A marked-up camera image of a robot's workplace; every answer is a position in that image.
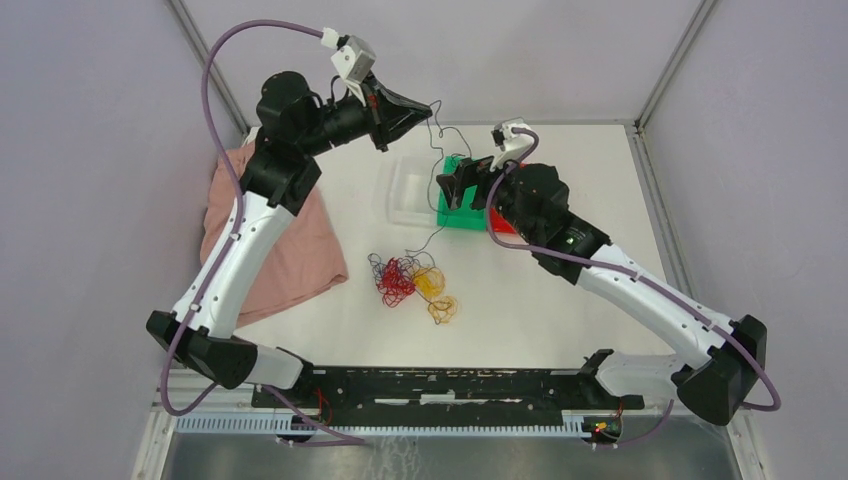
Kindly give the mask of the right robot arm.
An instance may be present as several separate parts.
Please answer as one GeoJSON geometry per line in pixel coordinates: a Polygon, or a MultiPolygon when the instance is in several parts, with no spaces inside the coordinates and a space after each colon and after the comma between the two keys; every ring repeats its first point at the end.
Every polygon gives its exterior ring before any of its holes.
{"type": "Polygon", "coordinates": [[[638,395],[681,402],[700,419],[726,426],[765,372],[768,330],[758,318],[712,310],[642,268],[599,228],[573,213],[570,189],[555,167],[492,158],[463,159],[436,182],[449,209],[471,207],[501,216],[548,273],[593,293],[637,320],[671,349],[670,355],[594,356],[577,382],[580,400],[602,408],[615,397],[638,395]]]}

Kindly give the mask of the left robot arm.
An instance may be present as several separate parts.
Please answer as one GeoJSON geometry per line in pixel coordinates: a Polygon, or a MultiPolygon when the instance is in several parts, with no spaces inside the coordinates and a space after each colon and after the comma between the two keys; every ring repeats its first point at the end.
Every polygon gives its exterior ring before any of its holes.
{"type": "Polygon", "coordinates": [[[387,151],[433,114],[427,104],[391,91],[372,73],[361,88],[361,97],[322,100],[297,72],[277,73],[264,82],[255,150],[238,178],[225,230],[184,296],[147,321],[147,331],[169,360],[226,389],[270,385],[294,407],[312,399],[315,382],[302,372],[302,359],[234,332],[262,264],[321,175],[317,156],[363,136],[387,151]]]}

